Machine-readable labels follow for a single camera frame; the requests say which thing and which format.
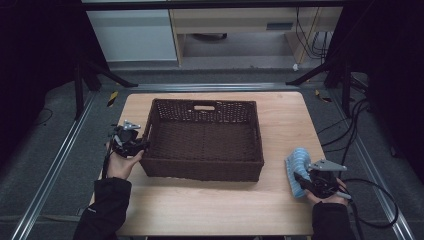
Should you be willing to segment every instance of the black device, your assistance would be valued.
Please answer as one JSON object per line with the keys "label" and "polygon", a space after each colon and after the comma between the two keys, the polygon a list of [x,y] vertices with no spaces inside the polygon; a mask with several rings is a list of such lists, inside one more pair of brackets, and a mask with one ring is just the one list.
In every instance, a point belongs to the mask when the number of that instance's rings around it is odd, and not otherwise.
{"label": "black device", "polygon": [[107,176],[109,167],[109,158],[112,152],[116,152],[122,157],[135,156],[141,150],[146,150],[150,146],[150,142],[144,138],[137,138],[140,125],[133,124],[127,120],[122,126],[116,126],[111,134],[108,152],[103,162],[102,179]]}
{"label": "black device", "polygon": [[299,182],[300,187],[309,190],[318,198],[328,198],[339,191],[339,184],[332,172],[311,170],[309,177],[311,181],[294,172],[294,178]]}
{"label": "black device", "polygon": [[305,179],[302,175],[294,172],[294,179],[300,184],[302,189],[307,189],[316,197],[324,199],[334,194],[340,197],[351,199],[351,196],[340,189],[334,171],[346,171],[345,166],[333,163],[328,160],[320,160],[309,164],[308,175],[311,180]]}

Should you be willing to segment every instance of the wicker basket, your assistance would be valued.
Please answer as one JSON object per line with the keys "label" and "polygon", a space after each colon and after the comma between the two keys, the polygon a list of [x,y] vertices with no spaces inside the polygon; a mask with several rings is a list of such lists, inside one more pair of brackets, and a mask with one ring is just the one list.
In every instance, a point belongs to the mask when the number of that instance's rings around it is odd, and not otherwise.
{"label": "wicker basket", "polygon": [[252,101],[154,99],[143,137],[149,177],[257,182],[264,165]]}

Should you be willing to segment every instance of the hand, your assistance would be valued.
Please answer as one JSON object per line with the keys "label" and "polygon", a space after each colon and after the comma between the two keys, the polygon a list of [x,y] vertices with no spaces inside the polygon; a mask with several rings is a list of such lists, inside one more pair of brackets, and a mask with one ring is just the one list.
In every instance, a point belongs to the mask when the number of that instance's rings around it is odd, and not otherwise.
{"label": "hand", "polygon": [[[339,185],[341,185],[343,188],[346,188],[346,184],[344,184],[344,182],[342,182],[340,179],[337,178],[337,182],[339,183]],[[339,203],[339,204],[343,204],[345,206],[347,206],[348,201],[346,198],[342,198],[337,196],[336,194],[333,194],[332,196],[325,198],[325,199],[321,199],[316,197],[312,192],[305,190],[305,194],[306,197],[309,199],[309,201],[312,203],[312,205],[315,205],[319,202],[323,202],[323,203]]]}
{"label": "hand", "polygon": [[[109,143],[106,143],[106,149],[109,149]],[[107,170],[107,178],[121,178],[127,180],[130,176],[131,170],[136,163],[141,160],[143,150],[137,153],[132,158],[124,158],[119,154],[113,152],[109,158],[109,167]]]}

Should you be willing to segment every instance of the wooden tabletop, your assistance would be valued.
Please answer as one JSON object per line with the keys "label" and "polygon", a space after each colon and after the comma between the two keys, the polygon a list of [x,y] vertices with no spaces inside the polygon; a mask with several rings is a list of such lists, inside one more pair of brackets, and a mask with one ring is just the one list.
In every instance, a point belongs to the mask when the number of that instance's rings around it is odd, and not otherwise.
{"label": "wooden tabletop", "polygon": [[122,236],[230,236],[312,234],[311,207],[295,199],[285,158],[305,147],[312,161],[324,158],[303,97],[297,92],[133,94],[125,119],[146,125],[154,98],[253,100],[257,103],[265,165],[257,183],[149,178],[137,164]]}

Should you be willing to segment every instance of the blue sponge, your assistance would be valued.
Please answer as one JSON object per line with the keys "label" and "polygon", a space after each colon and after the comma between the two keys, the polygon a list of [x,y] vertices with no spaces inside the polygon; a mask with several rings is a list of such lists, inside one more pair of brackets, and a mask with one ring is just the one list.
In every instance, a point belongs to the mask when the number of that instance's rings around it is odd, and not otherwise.
{"label": "blue sponge", "polygon": [[289,178],[290,187],[293,196],[300,198],[305,196],[305,192],[300,184],[294,179],[294,172],[300,174],[303,178],[311,180],[308,175],[308,165],[311,163],[308,151],[304,148],[296,148],[286,159],[287,176]]}

